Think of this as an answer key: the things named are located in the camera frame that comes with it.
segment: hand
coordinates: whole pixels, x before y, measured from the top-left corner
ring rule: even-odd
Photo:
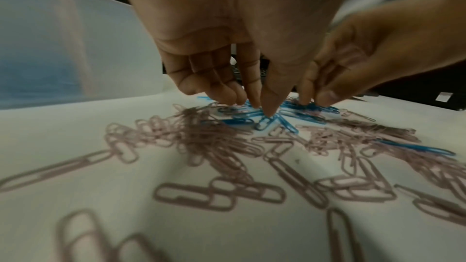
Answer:
[[[316,54],[342,0],[130,0],[185,94],[272,115]],[[244,84],[230,68],[230,46]],[[270,60],[261,91],[260,52]]]
[[[298,90],[322,106],[466,58],[464,0],[397,0],[350,16],[326,38]]]

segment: table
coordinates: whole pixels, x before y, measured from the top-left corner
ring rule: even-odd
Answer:
[[[102,136],[111,122],[133,126],[139,118],[174,114],[173,103],[207,103],[181,94],[164,79],[163,93],[153,96],[0,111],[1,177],[104,149]],[[380,124],[414,128],[423,144],[456,151],[459,160],[466,160],[465,113],[386,97],[364,100],[346,100],[337,107]],[[299,159],[307,177],[331,175],[336,162],[333,155],[310,157],[299,148],[287,159]],[[129,262],[153,261],[142,258],[144,243],[135,241],[146,241],[173,262],[330,261],[325,213],[306,203],[260,159],[245,163],[257,180],[283,187],[284,204],[242,199],[231,212],[219,213],[154,201],[154,188],[162,182],[203,185],[216,175],[208,165],[192,168],[185,162],[186,156],[174,148],[152,147],[141,149],[133,164],[109,159],[20,189],[0,189],[2,261],[64,262],[57,256],[60,228],[66,221],[64,240],[70,242],[95,227],[93,217],[111,247],[133,241],[125,250]],[[401,161],[381,157],[374,164],[391,183],[455,201]],[[337,199],[331,204],[351,217],[367,261],[463,261],[466,228],[424,215],[411,200],[400,195],[384,204]],[[71,213],[80,214],[67,219]],[[79,258],[73,262],[103,261],[93,256],[89,240],[77,243]]]

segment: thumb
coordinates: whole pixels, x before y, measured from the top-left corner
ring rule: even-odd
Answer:
[[[409,67],[405,63],[387,56],[396,55],[373,55],[366,62],[335,78],[319,90],[316,104],[327,107],[381,83],[409,75]]]

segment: white label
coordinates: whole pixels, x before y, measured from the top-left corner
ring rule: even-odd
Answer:
[[[447,102],[453,93],[450,92],[440,92],[440,94],[435,99],[436,101]]]

